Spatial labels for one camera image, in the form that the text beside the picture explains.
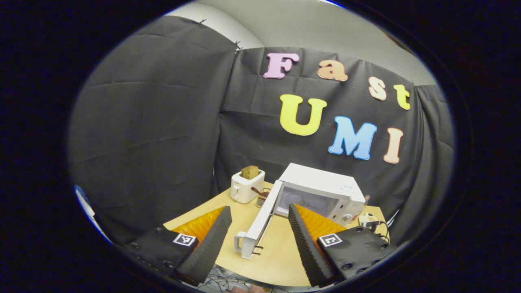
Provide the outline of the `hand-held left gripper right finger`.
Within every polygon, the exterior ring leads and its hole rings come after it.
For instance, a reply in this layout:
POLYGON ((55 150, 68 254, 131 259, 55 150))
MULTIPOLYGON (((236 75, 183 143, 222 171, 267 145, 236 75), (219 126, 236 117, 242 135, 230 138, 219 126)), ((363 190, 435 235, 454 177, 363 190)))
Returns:
POLYGON ((355 278, 397 249, 368 228, 345 228, 298 204, 289 205, 288 220, 313 287, 355 278))

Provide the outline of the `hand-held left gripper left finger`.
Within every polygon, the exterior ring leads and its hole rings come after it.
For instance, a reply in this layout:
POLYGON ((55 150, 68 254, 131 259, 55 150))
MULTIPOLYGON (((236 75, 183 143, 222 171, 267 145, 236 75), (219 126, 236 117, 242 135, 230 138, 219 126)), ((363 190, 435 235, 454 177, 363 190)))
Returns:
POLYGON ((197 286, 214 267, 231 223, 230 207, 222 206, 173 230, 156 227, 125 244, 125 252, 167 278, 197 286))

